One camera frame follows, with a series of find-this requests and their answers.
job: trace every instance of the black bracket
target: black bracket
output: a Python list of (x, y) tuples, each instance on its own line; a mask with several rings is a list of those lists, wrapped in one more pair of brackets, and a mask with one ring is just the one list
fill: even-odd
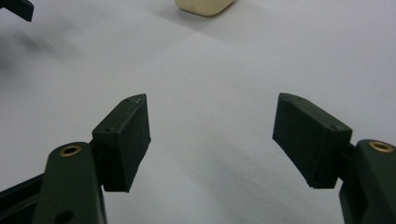
[(273, 138), (307, 184), (333, 189), (344, 184), (340, 201), (346, 224), (396, 223), (396, 152), (376, 140), (349, 143), (352, 129), (308, 100), (280, 93)]
[(149, 147), (146, 95), (121, 101), (92, 136), (56, 148), (43, 175), (0, 192), (0, 223), (105, 224), (101, 186), (128, 192)]
[(28, 0), (0, 0), (0, 8), (6, 8), (26, 21), (32, 21), (35, 6)]

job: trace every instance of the cream-colored object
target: cream-colored object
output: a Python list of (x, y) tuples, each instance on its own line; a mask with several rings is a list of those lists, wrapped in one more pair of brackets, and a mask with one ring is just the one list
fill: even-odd
[(214, 16), (232, 2), (233, 0), (175, 0), (181, 9), (201, 16)]

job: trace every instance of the white table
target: white table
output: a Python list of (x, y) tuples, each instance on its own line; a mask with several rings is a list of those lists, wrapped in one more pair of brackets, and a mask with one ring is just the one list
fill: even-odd
[(344, 223), (336, 189), (310, 189), (272, 140), (277, 96), (395, 144), (392, 0), (237, 0), (214, 18), (172, 0), (32, 0), (0, 10), (0, 190), (89, 142), (146, 93), (152, 142), (108, 223)]

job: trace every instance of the brass insert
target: brass insert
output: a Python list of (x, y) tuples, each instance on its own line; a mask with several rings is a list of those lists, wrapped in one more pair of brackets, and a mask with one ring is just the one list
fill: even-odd
[(375, 150), (380, 151), (380, 152), (390, 153), (390, 152), (393, 152), (395, 150), (392, 146), (390, 146), (390, 145), (388, 145), (386, 143), (383, 143), (383, 142), (376, 142), (376, 141), (369, 142), (369, 145), (370, 145), (370, 147), (372, 149), (375, 149)]
[(62, 157), (69, 157), (78, 154), (81, 151), (81, 146), (68, 146), (59, 153)]

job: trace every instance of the small hole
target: small hole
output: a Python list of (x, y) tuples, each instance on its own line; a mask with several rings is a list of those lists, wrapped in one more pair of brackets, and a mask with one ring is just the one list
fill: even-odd
[(81, 151), (81, 147), (78, 145), (70, 146), (70, 147), (65, 147), (62, 149), (59, 154), (62, 157), (70, 157), (78, 154)]
[(77, 151), (76, 147), (69, 147), (69, 148), (64, 150), (64, 154), (71, 154), (71, 153), (73, 153), (75, 151)]
[(374, 143), (374, 146), (375, 146), (375, 147), (382, 148), (382, 149), (388, 149), (388, 147), (387, 147), (387, 146), (385, 146), (385, 145), (382, 145), (382, 144), (379, 144), (379, 143)]
[(377, 151), (380, 151), (380, 152), (390, 153), (395, 150), (392, 146), (390, 146), (386, 143), (382, 143), (382, 142), (370, 142), (369, 145), (371, 148), (373, 148)]
[(73, 212), (70, 210), (64, 211), (55, 218), (55, 223), (57, 224), (64, 224), (69, 222), (73, 218)]

